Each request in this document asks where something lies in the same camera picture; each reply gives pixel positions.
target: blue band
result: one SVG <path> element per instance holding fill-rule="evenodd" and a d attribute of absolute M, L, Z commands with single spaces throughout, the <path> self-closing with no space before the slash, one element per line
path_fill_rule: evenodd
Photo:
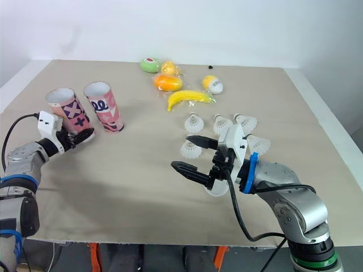
<path fill-rule="evenodd" d="M 14 231 L 13 229 L 2 229 L 0 230 L 0 235 L 14 235 L 15 236 L 15 248 L 14 248 L 14 254 L 16 256 L 16 259 L 22 255 L 22 249 L 23 249 L 23 237 L 18 231 Z"/>
<path fill-rule="evenodd" d="M 35 178 L 33 178 L 32 176 L 29 176 L 29 175 L 25 175 L 25 174 L 17 174 L 17 175 L 11 175 L 11 176 L 7 176 L 7 177 L 3 177 L 1 179 L 1 182 L 3 183 L 4 181 L 7 181 L 9 179 L 13 179 L 14 177 L 22 177 L 23 179 L 24 178 L 28 179 L 28 180 L 32 181 L 37 188 L 39 186 L 39 184 L 38 184 L 38 182 L 36 182 Z"/>
<path fill-rule="evenodd" d="M 258 161 L 259 161 L 259 154 L 254 152 L 250 156 L 250 171 L 248 172 L 246 186 L 244 187 L 244 190 L 243 190 L 244 194 L 249 194 L 251 191 L 252 183 L 254 183 L 254 179 L 255 179 L 256 164 Z"/>

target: pink tube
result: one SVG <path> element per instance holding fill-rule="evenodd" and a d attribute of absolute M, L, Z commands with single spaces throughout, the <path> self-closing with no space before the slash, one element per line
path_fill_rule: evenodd
<path fill-rule="evenodd" d="M 63 118 L 63 126 L 68 132 L 78 134 L 92 128 L 90 119 L 72 89 L 58 88 L 48 93 L 45 100 L 52 112 Z"/>
<path fill-rule="evenodd" d="M 111 87 L 105 82 L 93 82 L 86 86 L 84 93 L 104 130 L 111 133 L 122 131 L 124 123 L 113 97 Z"/>

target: banana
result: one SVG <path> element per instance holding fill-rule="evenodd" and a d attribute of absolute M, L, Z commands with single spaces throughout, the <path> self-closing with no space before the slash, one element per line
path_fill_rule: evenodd
<path fill-rule="evenodd" d="M 178 102 L 184 100 L 195 100 L 204 103 L 215 103 L 216 100 L 206 92 L 183 90 L 172 93 L 168 98 L 168 112 Z"/>

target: green ring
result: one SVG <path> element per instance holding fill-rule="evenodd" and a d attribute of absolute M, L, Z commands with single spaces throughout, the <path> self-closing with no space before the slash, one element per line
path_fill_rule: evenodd
<path fill-rule="evenodd" d="M 299 265 L 301 266 L 305 266 L 305 267 L 310 267 L 310 268 L 324 268 L 327 266 L 330 266 L 332 264 L 334 264 L 338 258 L 336 252 L 334 252 L 333 256 L 331 256 L 329 259 L 325 260 L 325 261 L 321 261 L 321 262 L 307 262 L 307 261 L 303 261 L 300 260 L 299 258 L 291 255 L 292 259 Z"/>

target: shuttlecock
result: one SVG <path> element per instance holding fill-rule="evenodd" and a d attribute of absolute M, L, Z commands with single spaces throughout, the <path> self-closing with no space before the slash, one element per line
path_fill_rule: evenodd
<path fill-rule="evenodd" d="M 251 133 L 257 125 L 257 119 L 255 117 L 243 116 L 239 113 L 234 115 L 234 120 L 242 126 L 245 135 Z"/>
<path fill-rule="evenodd" d="M 259 155 L 265 154 L 271 147 L 271 141 L 268 139 L 259 138 L 252 134 L 247 135 L 246 137 L 248 148 L 250 149 L 251 154 L 254 152 L 258 153 Z"/>
<path fill-rule="evenodd" d="M 180 148 L 180 153 L 184 158 L 196 159 L 202 154 L 202 148 L 186 140 Z"/>
<path fill-rule="evenodd" d="M 200 132 L 204 127 L 204 121 L 195 113 L 191 113 L 184 123 L 185 129 L 189 133 Z"/>
<path fill-rule="evenodd" d="M 233 122 L 227 118 L 224 118 L 222 115 L 217 114 L 214 116 L 214 125 L 213 125 L 213 131 L 217 135 L 221 135 L 222 131 L 229 128 L 233 125 Z"/>

